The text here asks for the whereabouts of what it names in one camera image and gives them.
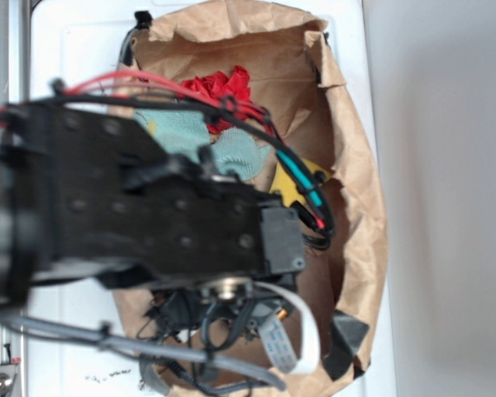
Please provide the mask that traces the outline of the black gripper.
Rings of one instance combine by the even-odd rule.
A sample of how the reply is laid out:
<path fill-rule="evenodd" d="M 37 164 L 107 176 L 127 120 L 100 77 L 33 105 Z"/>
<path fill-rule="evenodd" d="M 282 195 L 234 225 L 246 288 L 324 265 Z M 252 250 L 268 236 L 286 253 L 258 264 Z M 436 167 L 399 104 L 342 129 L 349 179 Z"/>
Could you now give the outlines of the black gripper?
<path fill-rule="evenodd" d="M 156 331 L 195 328 L 212 289 L 226 298 L 229 278 L 240 280 L 233 300 L 249 300 L 253 280 L 288 285 L 303 268 L 297 214 L 281 200 L 222 174 L 212 153 L 144 161 L 120 160 L 126 199 L 120 253 L 133 264 L 122 279 L 119 315 L 127 331 L 152 320 Z"/>

